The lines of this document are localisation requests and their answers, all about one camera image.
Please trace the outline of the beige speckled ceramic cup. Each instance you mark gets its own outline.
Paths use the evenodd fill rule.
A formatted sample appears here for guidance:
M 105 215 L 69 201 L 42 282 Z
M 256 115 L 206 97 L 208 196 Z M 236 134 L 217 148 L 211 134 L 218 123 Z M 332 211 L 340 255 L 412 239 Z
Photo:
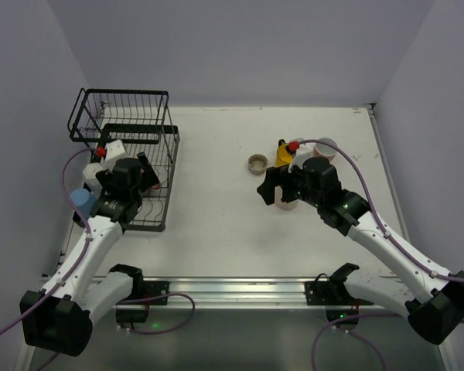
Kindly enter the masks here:
M 248 171 L 252 175 L 262 175 L 268 167 L 268 159 L 262 154 L 253 154 L 247 160 Z

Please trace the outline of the yellow mug black handle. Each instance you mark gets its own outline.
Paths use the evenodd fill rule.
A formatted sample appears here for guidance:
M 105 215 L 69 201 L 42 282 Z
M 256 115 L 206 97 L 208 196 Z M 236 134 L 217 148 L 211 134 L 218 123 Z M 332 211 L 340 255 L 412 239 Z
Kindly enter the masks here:
M 290 165 L 294 156 L 295 155 L 290 151 L 289 143 L 284 139 L 279 139 L 278 148 L 276 150 L 275 168 Z

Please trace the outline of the pink square mug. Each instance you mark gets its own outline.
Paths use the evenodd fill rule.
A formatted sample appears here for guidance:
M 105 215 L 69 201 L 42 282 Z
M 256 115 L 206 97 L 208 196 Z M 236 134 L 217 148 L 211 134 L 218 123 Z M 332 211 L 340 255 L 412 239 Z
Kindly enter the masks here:
M 326 158 L 331 162 L 337 154 L 335 147 L 337 143 L 331 138 L 320 138 L 318 142 L 314 144 L 312 156 L 315 158 L 321 157 Z

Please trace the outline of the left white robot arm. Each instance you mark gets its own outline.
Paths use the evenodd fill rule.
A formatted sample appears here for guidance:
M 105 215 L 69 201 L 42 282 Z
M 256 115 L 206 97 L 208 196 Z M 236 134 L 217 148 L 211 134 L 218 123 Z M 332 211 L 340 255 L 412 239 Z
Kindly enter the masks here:
M 116 304 L 143 295 L 142 270 L 113 266 L 101 283 L 92 280 L 109 250 L 121 239 L 142 206 L 142 194 L 158 183 L 146 155 L 118 159 L 97 174 L 102 193 L 84 231 L 58 271 L 39 291 L 19 303 L 27 345 L 68 356 L 80 355 L 96 323 Z

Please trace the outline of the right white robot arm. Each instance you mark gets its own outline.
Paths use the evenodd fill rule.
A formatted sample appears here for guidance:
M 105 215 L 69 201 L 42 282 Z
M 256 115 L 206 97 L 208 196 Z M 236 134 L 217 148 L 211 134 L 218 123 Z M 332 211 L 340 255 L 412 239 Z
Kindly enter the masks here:
M 361 274 L 355 264 L 345 264 L 329 278 L 340 293 L 405 317 L 415 332 L 435 345 L 464 320 L 464 271 L 451 272 L 395 233 L 372 210 L 368 197 L 342 187 L 327 159 L 268 168 L 257 192 L 271 205 L 276 189 L 282 190 L 285 203 L 301 200 L 315 207 L 327 226 L 371 252 L 399 279 L 385 283 Z

